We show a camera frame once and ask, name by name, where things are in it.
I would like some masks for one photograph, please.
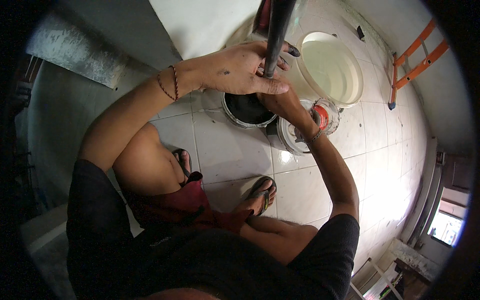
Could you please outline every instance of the black t-shirt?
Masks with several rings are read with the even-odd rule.
[[[205,286],[231,300],[344,299],[359,230],[352,216],[335,216],[287,266],[222,229],[163,225],[134,238],[125,203],[105,173],[79,160],[68,204],[67,268],[75,293],[85,298]]]

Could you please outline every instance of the white tile floor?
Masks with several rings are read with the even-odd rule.
[[[286,40],[295,43],[313,30],[336,33],[362,68],[363,97],[342,113],[338,130],[329,137],[346,159],[359,190],[356,271],[369,256],[378,259],[386,243],[400,233],[420,181],[428,129],[410,85],[399,91],[397,108],[388,109],[390,53],[376,33],[344,6],[336,1],[309,1],[300,26]],[[355,34],[358,24],[364,28],[366,43]],[[230,211],[258,176],[269,175],[277,182],[278,194],[266,215],[321,227],[328,220],[331,202],[313,158],[272,148],[262,130],[235,127],[220,107],[219,92],[194,92],[152,121],[163,143],[190,152],[193,169],[204,175],[212,206]]]

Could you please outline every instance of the red shorts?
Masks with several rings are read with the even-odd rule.
[[[199,172],[193,172],[183,188],[165,195],[141,196],[125,189],[122,193],[142,228],[173,223],[178,227],[223,228],[239,233],[253,210],[238,213],[212,210],[201,186],[202,178]]]

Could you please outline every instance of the red label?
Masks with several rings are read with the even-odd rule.
[[[328,113],[327,111],[321,107],[320,105],[315,105],[313,107],[318,114],[320,115],[320,125],[318,126],[321,130],[325,129],[328,125]]]

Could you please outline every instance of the paint bucket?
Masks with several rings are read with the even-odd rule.
[[[323,97],[339,108],[349,108],[360,101],[363,74],[353,53],[340,39],[312,31],[297,42],[300,57],[281,53],[290,70],[281,72],[292,83],[299,98]]]
[[[277,117],[260,103],[256,94],[222,93],[222,108],[227,119],[242,129],[266,127]]]
[[[327,135],[332,134],[340,124],[340,115],[336,107],[326,99],[315,101],[300,99],[302,106],[309,110],[315,104],[315,109],[320,116],[320,129]],[[278,150],[286,150],[298,156],[310,154],[307,144],[296,142],[295,127],[284,118],[278,118],[276,122],[270,123],[266,128],[268,140],[272,147]]]

